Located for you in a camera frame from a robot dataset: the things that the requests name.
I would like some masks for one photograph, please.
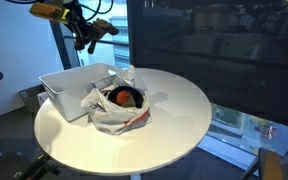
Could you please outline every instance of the white plastic bin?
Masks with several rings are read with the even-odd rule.
[[[49,99],[59,113],[72,121],[88,113],[82,99],[95,87],[94,82],[122,71],[102,63],[73,68],[40,77]]]

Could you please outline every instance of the table leg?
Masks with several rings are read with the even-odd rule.
[[[141,180],[141,175],[140,174],[132,174],[131,180]]]

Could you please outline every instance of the cable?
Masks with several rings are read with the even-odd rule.
[[[11,2],[11,3],[15,3],[15,4],[33,4],[35,2],[38,2],[38,0],[36,1],[25,1],[25,0],[5,0],[5,1],[8,1],[8,2]]]
[[[111,6],[110,6],[110,8],[109,8],[107,11],[105,11],[105,12],[97,12],[97,14],[107,14],[108,12],[110,12],[110,11],[112,10],[113,4],[114,4],[114,0],[111,0]],[[81,7],[83,7],[83,8],[85,8],[85,9],[88,9],[88,10],[90,10],[90,11],[96,12],[94,9],[91,9],[90,7],[88,7],[88,6],[84,5],[84,4],[79,4],[79,5],[80,5]]]
[[[96,11],[94,12],[93,16],[91,16],[90,18],[86,19],[86,21],[89,21],[91,19],[93,19],[99,12],[100,8],[101,8],[101,3],[102,3],[102,0],[99,0],[98,1],[98,6],[97,6],[97,9]]]

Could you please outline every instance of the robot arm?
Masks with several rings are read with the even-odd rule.
[[[27,1],[23,0],[6,1],[20,4],[28,3]],[[93,24],[87,21],[92,19],[99,12],[101,0],[99,0],[98,8],[94,12],[93,16],[87,20],[83,17],[82,13],[82,7],[87,6],[80,4],[78,0],[38,0],[31,1],[30,3],[33,3],[30,9],[30,13],[32,15],[62,23],[72,33],[75,33],[74,48],[76,50],[83,50],[85,45],[92,42],[88,48],[88,53],[93,54],[96,42],[106,33],[110,33],[111,35],[116,35],[119,33],[117,28],[105,20],[97,18]]]

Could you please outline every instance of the floor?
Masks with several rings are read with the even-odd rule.
[[[0,151],[20,152],[30,161],[36,158],[41,149],[33,133],[32,114],[26,108],[15,110],[0,117]],[[59,179],[63,180],[129,180],[128,176],[104,177],[77,172],[65,165],[51,161],[61,170]],[[199,148],[194,149],[187,156],[164,168],[141,174],[142,180],[237,180],[244,173],[243,170],[223,161],[216,156]]]

